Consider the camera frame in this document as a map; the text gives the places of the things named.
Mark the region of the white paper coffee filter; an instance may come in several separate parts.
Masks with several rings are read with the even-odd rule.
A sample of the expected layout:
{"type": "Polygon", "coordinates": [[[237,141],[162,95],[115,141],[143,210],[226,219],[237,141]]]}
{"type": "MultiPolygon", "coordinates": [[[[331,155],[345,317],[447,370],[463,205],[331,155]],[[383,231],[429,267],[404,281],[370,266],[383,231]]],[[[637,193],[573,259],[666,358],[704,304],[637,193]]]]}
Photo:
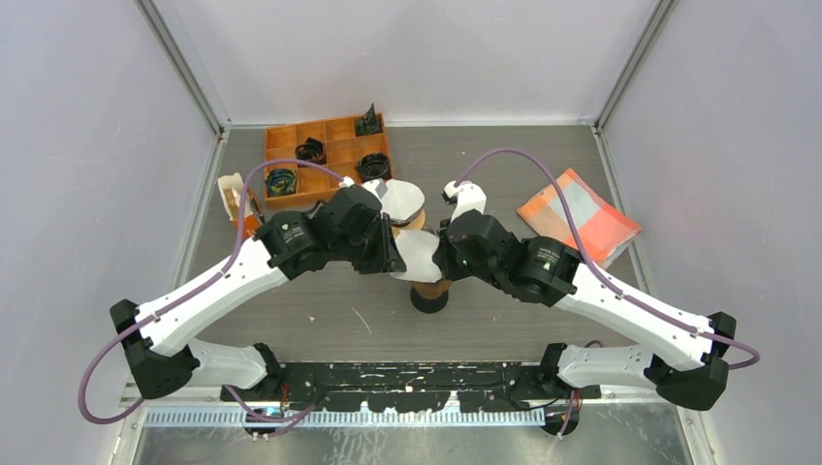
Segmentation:
{"type": "Polygon", "coordinates": [[[380,181],[376,194],[382,204],[382,211],[389,216],[391,224],[403,227],[414,221],[423,211],[425,195],[415,184],[389,179],[380,181]]]}

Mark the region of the black round base disc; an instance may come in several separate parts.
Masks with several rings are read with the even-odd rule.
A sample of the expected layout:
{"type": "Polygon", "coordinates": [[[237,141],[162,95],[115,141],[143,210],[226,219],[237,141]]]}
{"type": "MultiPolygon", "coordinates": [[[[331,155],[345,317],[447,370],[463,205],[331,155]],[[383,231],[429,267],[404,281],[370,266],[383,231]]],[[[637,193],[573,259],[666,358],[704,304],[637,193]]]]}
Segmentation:
{"type": "Polygon", "coordinates": [[[416,310],[426,314],[434,314],[446,307],[449,301],[449,293],[445,292],[436,298],[426,298],[415,289],[411,289],[410,300],[416,310]]]}

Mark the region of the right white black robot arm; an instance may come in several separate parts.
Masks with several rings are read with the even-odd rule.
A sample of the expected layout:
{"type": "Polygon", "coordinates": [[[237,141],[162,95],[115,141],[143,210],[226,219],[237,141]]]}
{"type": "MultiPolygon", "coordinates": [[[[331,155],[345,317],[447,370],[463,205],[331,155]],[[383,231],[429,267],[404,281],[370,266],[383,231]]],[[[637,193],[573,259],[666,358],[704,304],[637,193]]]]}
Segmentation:
{"type": "Polygon", "coordinates": [[[588,267],[578,250],[557,239],[519,239],[476,210],[442,221],[439,237],[434,260],[447,279],[476,277],[520,302],[586,317],[632,340],[625,347],[548,345],[537,375],[549,397],[615,385],[652,389],[680,407],[708,411],[724,393],[734,317],[680,310],[588,267]]]}

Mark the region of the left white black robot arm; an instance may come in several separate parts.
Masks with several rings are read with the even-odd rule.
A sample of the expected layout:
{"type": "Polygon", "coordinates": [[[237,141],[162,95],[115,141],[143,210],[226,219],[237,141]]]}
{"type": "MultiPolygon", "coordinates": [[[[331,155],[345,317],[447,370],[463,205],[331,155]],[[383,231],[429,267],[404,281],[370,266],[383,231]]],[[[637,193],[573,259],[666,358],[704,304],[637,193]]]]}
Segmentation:
{"type": "Polygon", "coordinates": [[[307,211],[276,212],[184,286],[143,304],[115,303],[111,320],[142,397],[165,397],[194,381],[247,389],[261,400],[276,396],[283,376],[270,349],[205,344],[197,336],[245,301],[330,262],[360,274],[405,270],[386,208],[396,191],[395,180],[373,180],[342,187],[307,211]]]}

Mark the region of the rolled black tie right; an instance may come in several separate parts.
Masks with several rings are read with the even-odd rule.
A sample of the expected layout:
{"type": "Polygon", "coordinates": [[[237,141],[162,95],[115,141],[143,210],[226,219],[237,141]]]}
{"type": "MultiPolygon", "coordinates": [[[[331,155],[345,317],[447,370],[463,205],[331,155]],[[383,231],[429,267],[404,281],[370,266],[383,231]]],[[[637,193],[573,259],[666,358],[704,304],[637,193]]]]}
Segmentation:
{"type": "Polygon", "coordinates": [[[355,165],[355,170],[362,183],[393,177],[390,157],[384,152],[373,152],[363,156],[355,165]]]}

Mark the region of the orange wooden compartment tray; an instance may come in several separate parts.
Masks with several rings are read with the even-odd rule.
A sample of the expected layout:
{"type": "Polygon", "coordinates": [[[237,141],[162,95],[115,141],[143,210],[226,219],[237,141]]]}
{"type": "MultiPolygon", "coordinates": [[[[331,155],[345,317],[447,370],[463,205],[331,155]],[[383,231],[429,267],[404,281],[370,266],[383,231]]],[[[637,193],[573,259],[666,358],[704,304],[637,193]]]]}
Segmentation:
{"type": "Polygon", "coordinates": [[[356,133],[358,115],[270,126],[264,131],[264,159],[286,159],[280,167],[294,174],[295,182],[289,194],[273,196],[264,189],[264,202],[270,209],[310,206],[318,200],[327,200],[338,188],[337,175],[348,176],[361,183],[358,162],[371,153],[383,153],[388,158],[392,151],[386,130],[359,136],[356,133]],[[323,143],[326,167],[331,173],[302,167],[294,163],[296,147],[314,138],[323,143]]]}

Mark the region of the rolled black tie middle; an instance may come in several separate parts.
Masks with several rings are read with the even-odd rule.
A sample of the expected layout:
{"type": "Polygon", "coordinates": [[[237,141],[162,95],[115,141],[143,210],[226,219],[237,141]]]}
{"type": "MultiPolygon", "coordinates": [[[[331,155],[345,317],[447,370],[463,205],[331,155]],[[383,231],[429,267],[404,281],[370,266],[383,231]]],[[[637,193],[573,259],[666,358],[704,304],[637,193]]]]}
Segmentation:
{"type": "Polygon", "coordinates": [[[321,140],[309,137],[295,147],[295,157],[301,161],[325,165],[327,163],[326,146],[321,140]]]}

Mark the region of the rolled black tie back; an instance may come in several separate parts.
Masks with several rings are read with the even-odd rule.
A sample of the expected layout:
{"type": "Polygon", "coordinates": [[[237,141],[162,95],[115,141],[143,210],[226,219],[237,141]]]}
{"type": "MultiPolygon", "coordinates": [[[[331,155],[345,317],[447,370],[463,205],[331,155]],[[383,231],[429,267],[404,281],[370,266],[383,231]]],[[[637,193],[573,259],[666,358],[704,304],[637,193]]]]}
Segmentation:
{"type": "Polygon", "coordinates": [[[354,129],[356,137],[372,136],[383,132],[383,123],[374,104],[371,104],[363,115],[354,120],[354,129]]]}

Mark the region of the stack of paper filters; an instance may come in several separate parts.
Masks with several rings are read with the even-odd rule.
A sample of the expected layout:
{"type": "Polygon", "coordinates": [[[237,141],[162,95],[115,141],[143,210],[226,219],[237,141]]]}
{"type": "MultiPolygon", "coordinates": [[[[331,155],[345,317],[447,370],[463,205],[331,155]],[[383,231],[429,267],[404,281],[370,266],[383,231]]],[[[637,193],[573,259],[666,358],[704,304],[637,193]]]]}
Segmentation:
{"type": "Polygon", "coordinates": [[[245,206],[240,207],[242,186],[242,180],[237,180],[231,176],[224,176],[218,179],[221,198],[226,213],[232,221],[245,218],[251,214],[250,201],[246,201],[245,206]]]}

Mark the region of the orange grey folded cloth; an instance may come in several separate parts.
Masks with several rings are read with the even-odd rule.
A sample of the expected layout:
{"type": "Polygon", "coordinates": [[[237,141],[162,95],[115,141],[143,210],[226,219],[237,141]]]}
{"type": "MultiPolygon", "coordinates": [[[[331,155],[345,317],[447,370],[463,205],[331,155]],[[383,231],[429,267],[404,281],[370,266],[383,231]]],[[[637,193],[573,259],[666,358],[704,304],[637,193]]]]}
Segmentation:
{"type": "MultiPolygon", "coordinates": [[[[609,267],[642,227],[599,197],[574,170],[566,170],[557,181],[585,250],[600,267],[609,267]]],[[[535,194],[517,213],[536,233],[577,246],[553,185],[535,194]]]]}

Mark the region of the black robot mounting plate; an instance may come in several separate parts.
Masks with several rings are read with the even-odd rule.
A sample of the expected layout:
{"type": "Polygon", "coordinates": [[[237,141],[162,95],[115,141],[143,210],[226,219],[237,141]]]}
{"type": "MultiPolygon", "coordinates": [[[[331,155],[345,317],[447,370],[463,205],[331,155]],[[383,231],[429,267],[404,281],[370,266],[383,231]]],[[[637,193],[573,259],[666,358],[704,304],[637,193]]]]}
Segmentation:
{"type": "Polygon", "coordinates": [[[551,406],[570,390],[520,362],[290,362],[237,394],[297,411],[313,405],[353,413],[366,406],[402,414],[442,411],[454,396],[462,413],[498,413],[551,406]]]}

